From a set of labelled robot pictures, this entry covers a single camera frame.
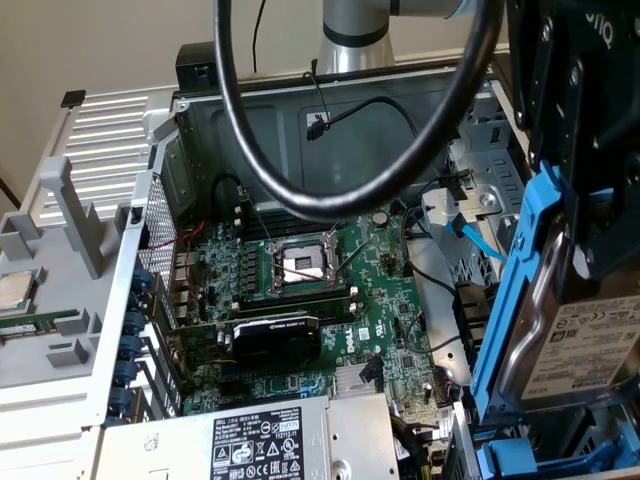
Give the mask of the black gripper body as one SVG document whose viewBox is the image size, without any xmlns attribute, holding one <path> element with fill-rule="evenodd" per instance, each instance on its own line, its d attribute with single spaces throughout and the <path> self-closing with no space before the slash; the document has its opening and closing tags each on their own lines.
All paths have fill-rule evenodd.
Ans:
<svg viewBox="0 0 640 480">
<path fill-rule="evenodd" d="M 611 160 L 639 144 L 639 4 L 529 4 L 529 128 L 536 158 Z"/>
</svg>

